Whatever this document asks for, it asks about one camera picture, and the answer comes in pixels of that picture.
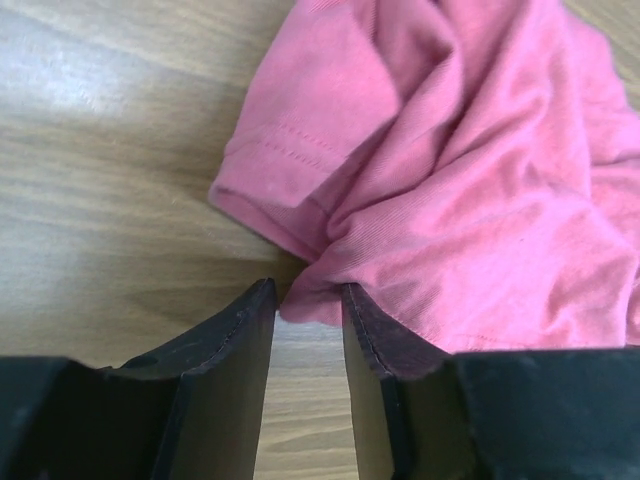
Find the red t-shirt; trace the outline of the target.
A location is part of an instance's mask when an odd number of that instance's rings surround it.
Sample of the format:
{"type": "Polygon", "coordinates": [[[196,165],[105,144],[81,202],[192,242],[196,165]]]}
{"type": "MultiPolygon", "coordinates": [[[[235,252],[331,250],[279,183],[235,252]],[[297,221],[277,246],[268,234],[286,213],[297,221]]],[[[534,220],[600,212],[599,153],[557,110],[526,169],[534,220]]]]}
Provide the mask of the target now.
{"type": "Polygon", "coordinates": [[[298,1],[209,197],[448,352],[639,342],[639,118],[559,1],[298,1]]]}

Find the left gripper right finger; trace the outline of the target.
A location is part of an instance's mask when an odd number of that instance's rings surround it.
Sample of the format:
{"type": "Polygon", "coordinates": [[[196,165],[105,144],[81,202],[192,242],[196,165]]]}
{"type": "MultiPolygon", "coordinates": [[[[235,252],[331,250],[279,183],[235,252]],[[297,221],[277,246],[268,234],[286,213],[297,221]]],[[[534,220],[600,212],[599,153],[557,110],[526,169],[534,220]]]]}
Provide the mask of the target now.
{"type": "Polygon", "coordinates": [[[635,479],[635,348],[450,355],[342,289],[363,479],[635,479]]]}

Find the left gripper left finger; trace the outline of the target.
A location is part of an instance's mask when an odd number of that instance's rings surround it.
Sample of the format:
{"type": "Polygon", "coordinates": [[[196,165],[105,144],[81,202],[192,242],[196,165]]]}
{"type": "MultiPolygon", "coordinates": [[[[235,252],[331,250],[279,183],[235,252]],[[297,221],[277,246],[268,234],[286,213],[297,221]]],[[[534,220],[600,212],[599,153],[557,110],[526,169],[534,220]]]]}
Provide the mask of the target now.
{"type": "Polygon", "coordinates": [[[3,357],[2,477],[252,478],[276,309],[262,279],[120,367],[3,357]]]}

